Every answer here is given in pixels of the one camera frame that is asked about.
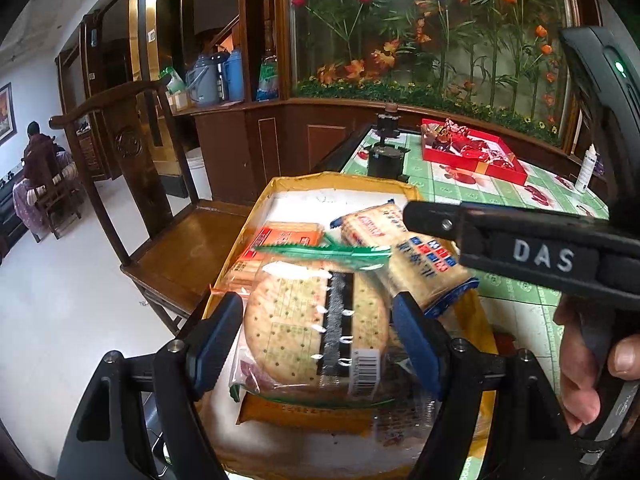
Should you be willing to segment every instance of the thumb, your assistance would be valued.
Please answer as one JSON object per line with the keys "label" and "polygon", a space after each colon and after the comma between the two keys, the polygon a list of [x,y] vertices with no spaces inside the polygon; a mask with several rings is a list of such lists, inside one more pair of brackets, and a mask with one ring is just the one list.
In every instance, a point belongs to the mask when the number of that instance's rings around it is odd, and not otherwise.
{"label": "thumb", "polygon": [[640,379],[640,334],[620,341],[609,354],[608,364],[614,377],[627,381]]}

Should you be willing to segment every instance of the person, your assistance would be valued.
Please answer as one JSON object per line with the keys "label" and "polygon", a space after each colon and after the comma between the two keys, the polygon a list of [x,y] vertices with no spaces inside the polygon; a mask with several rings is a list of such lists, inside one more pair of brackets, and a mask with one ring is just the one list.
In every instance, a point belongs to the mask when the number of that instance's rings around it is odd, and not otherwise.
{"label": "person", "polygon": [[29,142],[24,149],[24,177],[28,179],[31,188],[44,186],[45,177],[40,171],[40,161],[38,157],[40,153],[45,153],[46,164],[49,167],[51,176],[55,176],[60,172],[58,162],[56,160],[56,145],[51,137],[40,133],[40,125],[33,121],[27,126],[27,136]]}
{"label": "person", "polygon": [[[580,318],[572,298],[562,297],[554,322],[564,326],[560,343],[560,389],[564,415],[572,433],[591,424],[600,413],[600,397],[594,386],[598,365],[584,344]],[[640,334],[619,341],[609,353],[609,373],[627,381],[640,379]]]}

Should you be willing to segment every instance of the black label strip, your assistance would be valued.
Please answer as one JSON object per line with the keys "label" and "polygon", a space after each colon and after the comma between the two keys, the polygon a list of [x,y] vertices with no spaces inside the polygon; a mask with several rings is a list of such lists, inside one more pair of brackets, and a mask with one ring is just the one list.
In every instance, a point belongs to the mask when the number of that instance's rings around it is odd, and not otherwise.
{"label": "black label strip", "polygon": [[318,375],[349,377],[353,339],[353,274],[331,272],[324,300]]}

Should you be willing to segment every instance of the chair seat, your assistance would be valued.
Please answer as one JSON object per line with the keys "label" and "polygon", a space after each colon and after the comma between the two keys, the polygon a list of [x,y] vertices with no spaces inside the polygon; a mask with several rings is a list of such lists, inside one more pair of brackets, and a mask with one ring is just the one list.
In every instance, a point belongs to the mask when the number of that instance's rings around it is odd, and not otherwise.
{"label": "chair seat", "polygon": [[216,280],[251,207],[201,200],[187,206],[122,271],[137,284],[190,314]]}

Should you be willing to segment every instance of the wooden counter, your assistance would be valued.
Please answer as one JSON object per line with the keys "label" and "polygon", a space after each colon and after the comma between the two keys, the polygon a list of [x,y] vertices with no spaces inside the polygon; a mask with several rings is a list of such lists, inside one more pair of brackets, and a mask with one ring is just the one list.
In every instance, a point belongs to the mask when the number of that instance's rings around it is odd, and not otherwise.
{"label": "wooden counter", "polygon": [[[274,176],[297,176],[312,168],[364,124],[376,123],[384,104],[342,99],[292,98],[192,108],[213,197],[254,202]],[[501,136],[518,158],[570,178],[580,163],[562,150],[496,124],[412,106],[399,106],[400,125],[416,128],[422,118],[444,120]],[[594,176],[592,189],[606,199],[606,183]]]}

